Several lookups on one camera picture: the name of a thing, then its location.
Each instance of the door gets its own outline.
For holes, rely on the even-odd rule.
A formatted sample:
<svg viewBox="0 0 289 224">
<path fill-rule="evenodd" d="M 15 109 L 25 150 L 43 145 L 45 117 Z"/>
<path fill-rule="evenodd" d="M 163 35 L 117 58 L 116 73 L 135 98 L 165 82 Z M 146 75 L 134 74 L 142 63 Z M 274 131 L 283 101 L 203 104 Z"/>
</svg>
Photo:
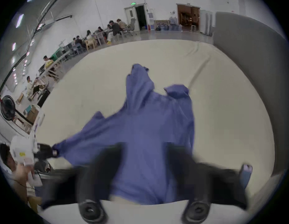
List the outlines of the door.
<svg viewBox="0 0 289 224">
<path fill-rule="evenodd" d="M 128 8 L 125 8 L 125 13 L 126 13 L 126 16 L 127 16 L 127 22 L 128 24 L 131 24 L 131 19 L 134 18 L 135 19 L 135 23 L 134 23 L 134 31 L 140 31 L 139 29 L 139 23 L 138 23 L 138 19 L 137 19 L 137 13 L 136 13 L 136 10 L 135 10 L 135 7 L 128 7 Z"/>
</svg>

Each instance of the blue cloth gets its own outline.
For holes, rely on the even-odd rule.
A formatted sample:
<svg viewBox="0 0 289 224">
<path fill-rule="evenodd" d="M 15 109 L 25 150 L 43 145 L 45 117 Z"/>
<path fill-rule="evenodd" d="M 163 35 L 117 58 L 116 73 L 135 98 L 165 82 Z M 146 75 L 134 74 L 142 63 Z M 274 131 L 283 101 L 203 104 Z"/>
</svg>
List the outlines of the blue cloth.
<svg viewBox="0 0 289 224">
<path fill-rule="evenodd" d="M 112 194 L 139 204 L 176 201 L 176 184 L 165 161 L 165 142 L 193 147 L 194 117 L 184 85 L 153 91 L 148 69 L 135 64 L 126 79 L 124 106 L 108 118 L 97 112 L 83 129 L 53 146 L 73 166 L 88 164 L 105 147 L 125 142 Z"/>
</svg>

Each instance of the dark jacket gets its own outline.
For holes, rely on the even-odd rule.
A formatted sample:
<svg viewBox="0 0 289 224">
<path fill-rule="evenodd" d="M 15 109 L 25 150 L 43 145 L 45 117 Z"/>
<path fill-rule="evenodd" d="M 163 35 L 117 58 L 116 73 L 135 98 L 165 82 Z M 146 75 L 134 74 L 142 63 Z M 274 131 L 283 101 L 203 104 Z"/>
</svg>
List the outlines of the dark jacket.
<svg viewBox="0 0 289 224">
<path fill-rule="evenodd" d="M 111 25 L 111 28 L 113 30 L 113 35 L 116 35 L 118 33 L 120 33 L 123 29 L 120 28 L 120 25 L 117 23 L 114 23 Z"/>
</svg>

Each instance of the wooden chair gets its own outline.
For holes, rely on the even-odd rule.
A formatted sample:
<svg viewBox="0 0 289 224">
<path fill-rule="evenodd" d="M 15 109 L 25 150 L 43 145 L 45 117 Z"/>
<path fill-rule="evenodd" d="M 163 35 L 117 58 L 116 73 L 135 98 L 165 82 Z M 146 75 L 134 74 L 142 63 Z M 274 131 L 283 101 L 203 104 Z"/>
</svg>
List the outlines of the wooden chair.
<svg viewBox="0 0 289 224">
<path fill-rule="evenodd" d="M 85 44 L 87 46 L 87 51 L 89 49 L 89 46 L 91 46 L 91 45 L 92 45 L 93 48 L 95 48 L 94 39 L 85 40 Z"/>
</svg>

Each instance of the cardboard box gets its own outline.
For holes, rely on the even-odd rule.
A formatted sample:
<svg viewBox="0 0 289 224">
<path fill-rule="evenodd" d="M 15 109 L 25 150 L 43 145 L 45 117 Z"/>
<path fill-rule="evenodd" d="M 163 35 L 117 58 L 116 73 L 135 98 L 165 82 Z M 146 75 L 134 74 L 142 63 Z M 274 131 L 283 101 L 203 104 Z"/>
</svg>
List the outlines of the cardboard box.
<svg viewBox="0 0 289 224">
<path fill-rule="evenodd" d="M 38 113 L 39 113 L 38 110 L 34 106 L 32 106 L 31 110 L 29 111 L 29 113 L 27 115 L 27 119 L 30 122 L 34 123 L 35 119 L 37 118 Z"/>
</svg>

